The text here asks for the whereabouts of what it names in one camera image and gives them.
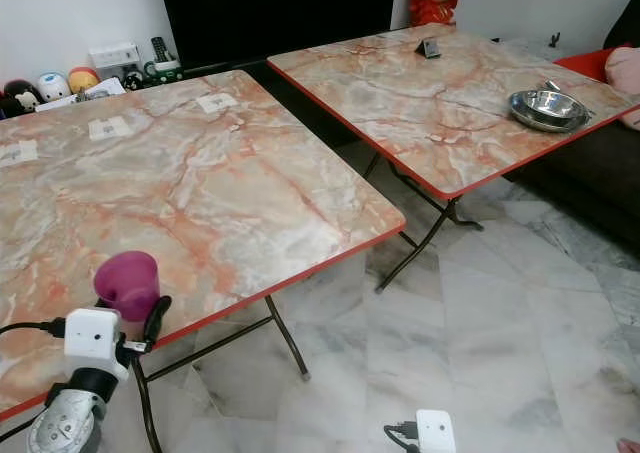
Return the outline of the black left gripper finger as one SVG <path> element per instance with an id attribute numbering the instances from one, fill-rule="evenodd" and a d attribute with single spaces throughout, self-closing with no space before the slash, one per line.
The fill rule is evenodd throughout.
<path id="1" fill-rule="evenodd" d="M 148 313 L 145 321 L 145 349 L 152 351 L 160 338 L 161 330 L 163 330 L 163 319 L 165 312 L 172 306 L 172 297 L 161 296 L 156 299 L 150 313 Z"/>

